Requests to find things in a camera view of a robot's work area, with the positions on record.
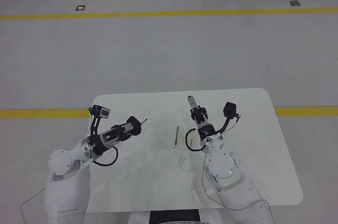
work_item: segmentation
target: black cable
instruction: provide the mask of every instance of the black cable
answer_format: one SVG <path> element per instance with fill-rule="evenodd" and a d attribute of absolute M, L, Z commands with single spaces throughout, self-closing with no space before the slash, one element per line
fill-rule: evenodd
<path fill-rule="evenodd" d="M 226 130 L 227 125 L 229 124 L 229 121 L 230 121 L 230 118 L 227 118 L 225 120 L 223 127 L 221 129 L 217 130 L 216 132 L 214 132 L 214 134 L 218 134 L 218 133 L 222 134 Z"/>
<path fill-rule="evenodd" d="M 187 148 L 188 148 L 190 151 L 192 151 L 192 152 L 199 152 L 199 151 L 204 150 L 204 148 L 206 147 L 206 145 L 203 146 L 202 148 L 198 149 L 198 150 L 195 150 L 195 149 L 190 148 L 189 144 L 187 143 L 187 137 L 188 137 L 189 133 L 192 132 L 192 131 L 194 131 L 194 130 L 195 130 L 195 128 L 192 128 L 192 129 L 190 129 L 188 132 L 186 132 L 186 135 L 185 135 L 185 144 L 186 144 Z"/>
<path fill-rule="evenodd" d="M 116 156 L 115 156 L 115 159 L 114 159 L 113 162 L 111 162 L 110 164 L 101 164 L 99 162 L 93 161 L 93 163 L 97 164 L 99 166 L 111 166 L 111 165 L 113 165 L 117 161 L 117 158 L 118 158 L 118 149 L 115 146 L 112 146 L 112 147 L 115 149 L 115 152 L 116 152 Z"/>

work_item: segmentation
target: black base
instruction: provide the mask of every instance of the black base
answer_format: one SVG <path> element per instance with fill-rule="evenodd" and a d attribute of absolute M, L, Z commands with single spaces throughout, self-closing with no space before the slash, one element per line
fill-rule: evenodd
<path fill-rule="evenodd" d="M 194 221 L 200 222 L 200 214 L 197 209 L 188 210 L 165 210 L 151 211 L 149 224 L 159 224 L 175 221 Z"/>

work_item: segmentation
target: white table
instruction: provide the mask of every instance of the white table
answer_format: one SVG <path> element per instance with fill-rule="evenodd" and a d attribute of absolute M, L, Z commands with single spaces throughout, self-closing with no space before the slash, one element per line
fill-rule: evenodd
<path fill-rule="evenodd" d="M 269 94 L 260 88 L 101 95 L 93 104 L 111 109 L 98 132 L 135 116 L 142 133 L 119 143 L 119 158 L 111 167 L 91 164 L 91 199 L 87 212 L 127 212 L 169 209 L 218 208 L 206 197 L 200 183 L 204 154 L 190 152 L 184 132 L 195 128 L 190 118 L 189 95 L 205 107 L 216 129 L 225 121 L 227 101 L 237 104 L 242 115 L 238 124 L 224 134 L 226 152 L 243 162 L 262 196 L 272 206 L 294 205 L 303 193 L 280 129 Z M 174 148 L 176 128 L 181 128 Z M 199 147 L 195 141 L 193 147 Z M 115 151 L 99 161 L 111 162 Z M 206 177 L 208 193 L 215 195 Z"/>

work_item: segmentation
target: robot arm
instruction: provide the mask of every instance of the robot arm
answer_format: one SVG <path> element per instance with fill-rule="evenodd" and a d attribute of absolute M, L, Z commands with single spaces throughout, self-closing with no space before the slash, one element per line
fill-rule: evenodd
<path fill-rule="evenodd" d="M 192 96 L 188 97 L 188 102 L 191 106 L 191 117 L 198 126 L 202 148 L 193 150 L 188 145 L 187 147 L 192 151 L 203 151 L 209 154 L 209 162 L 204 172 L 221 201 L 218 203 L 226 208 L 235 223 L 274 224 L 270 208 L 264 203 L 265 200 L 255 188 L 254 182 L 245 172 L 238 157 L 233 153 L 228 155 L 222 151 L 224 139 L 221 134 L 231 119 L 237 118 L 237 122 L 241 117 L 236 113 L 236 105 L 226 103 L 224 116 L 227 120 L 220 130 L 215 131 L 213 125 L 208 122 L 205 108 L 197 106 Z M 235 167 L 239 169 L 240 179 L 228 186 L 220 186 L 219 180 L 228 179 Z"/>
<path fill-rule="evenodd" d="M 142 131 L 142 124 L 131 116 L 125 124 L 115 125 L 97 134 L 100 119 L 107 119 L 110 110 L 94 105 L 90 112 L 93 115 L 91 135 L 80 141 L 74 149 L 56 150 L 49 157 L 49 176 L 45 189 L 45 211 L 49 224 L 82 224 L 90 200 L 89 164 L 112 165 L 115 161 L 104 165 L 95 160 L 107 150 L 115 148 L 117 143 L 137 136 Z"/>

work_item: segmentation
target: yellow stripe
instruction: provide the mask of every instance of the yellow stripe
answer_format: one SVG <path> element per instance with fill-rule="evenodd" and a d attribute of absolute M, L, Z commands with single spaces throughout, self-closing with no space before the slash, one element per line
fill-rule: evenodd
<path fill-rule="evenodd" d="M 89 118 L 87 109 L 0 110 L 0 119 L 23 118 Z"/>
<path fill-rule="evenodd" d="M 159 17 L 159 16 L 223 16 L 223 15 L 266 15 L 297 13 L 338 13 L 338 8 L 279 8 L 257 10 L 195 10 L 195 11 L 157 11 L 157 12 L 108 12 L 108 13 L 70 13 L 42 15 L 0 15 L 0 20 L 53 20 L 77 18 L 120 18 L 120 17 Z"/>
<path fill-rule="evenodd" d="M 275 108 L 277 116 L 338 116 L 338 106 Z M 87 109 L 0 110 L 0 119 L 89 118 Z"/>
<path fill-rule="evenodd" d="M 275 108 L 277 116 L 338 116 L 338 106 Z"/>

